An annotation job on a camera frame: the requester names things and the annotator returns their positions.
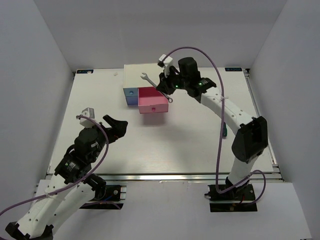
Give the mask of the silver combination wrench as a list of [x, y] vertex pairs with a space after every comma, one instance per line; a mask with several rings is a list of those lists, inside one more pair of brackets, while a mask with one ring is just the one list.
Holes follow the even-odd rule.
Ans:
[[[146, 80], [149, 84], [151, 84], [154, 88], [157, 87], [157, 85], [148, 77], [148, 75], [145, 73], [145, 72], [142, 72], [141, 73], [141, 76], [140, 76], [143, 80]], [[159, 91], [159, 93], [161, 93], [167, 100], [169, 103], [173, 103], [173, 99], [171, 97], [169, 97], [167, 94]]]

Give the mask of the pink drawer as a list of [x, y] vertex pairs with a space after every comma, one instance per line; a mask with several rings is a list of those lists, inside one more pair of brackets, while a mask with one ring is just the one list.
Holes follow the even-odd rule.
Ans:
[[169, 101], [155, 87], [138, 88], [138, 110], [140, 114], [167, 113]]

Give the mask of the light blue small drawer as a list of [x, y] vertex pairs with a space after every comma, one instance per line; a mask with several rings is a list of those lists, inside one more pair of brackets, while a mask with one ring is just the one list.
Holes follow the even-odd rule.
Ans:
[[137, 97], [138, 96], [138, 88], [137, 87], [124, 87], [123, 92], [125, 97]]

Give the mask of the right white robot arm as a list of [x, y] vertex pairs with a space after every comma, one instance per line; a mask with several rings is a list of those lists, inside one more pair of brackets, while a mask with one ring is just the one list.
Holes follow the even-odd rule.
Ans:
[[235, 159], [225, 181], [225, 192], [229, 198], [238, 199], [244, 193], [243, 186], [249, 181], [255, 161], [268, 146], [267, 120], [246, 113], [223, 96], [222, 89], [216, 83], [201, 76], [194, 58], [180, 59], [176, 69], [173, 59], [163, 54], [157, 64], [163, 68], [156, 87], [159, 92], [172, 95], [175, 90], [185, 90], [190, 97], [220, 117], [222, 123], [234, 133], [231, 150]]

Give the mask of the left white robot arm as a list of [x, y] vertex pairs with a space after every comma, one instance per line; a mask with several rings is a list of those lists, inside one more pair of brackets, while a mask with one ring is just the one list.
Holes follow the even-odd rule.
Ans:
[[121, 185], [108, 185], [94, 174], [92, 164], [105, 158], [109, 145], [125, 136], [128, 122], [103, 116], [108, 127], [93, 117], [78, 115], [83, 129], [70, 145], [54, 170], [44, 193], [18, 221], [10, 222], [5, 231], [15, 240], [51, 240], [62, 224], [78, 209], [104, 209], [112, 205], [121, 209]]

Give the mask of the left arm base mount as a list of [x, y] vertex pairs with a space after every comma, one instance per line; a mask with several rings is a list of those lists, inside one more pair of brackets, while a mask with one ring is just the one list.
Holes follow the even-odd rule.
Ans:
[[126, 199], [126, 185], [106, 185], [95, 197], [80, 209], [85, 210], [121, 210]]

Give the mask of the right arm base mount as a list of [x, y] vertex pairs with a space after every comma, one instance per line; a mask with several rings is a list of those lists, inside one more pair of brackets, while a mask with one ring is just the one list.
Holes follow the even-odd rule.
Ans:
[[255, 191], [252, 184], [248, 184], [234, 193], [234, 189], [219, 194], [215, 185], [208, 185], [208, 192], [204, 197], [209, 200], [211, 213], [240, 213], [257, 212]]

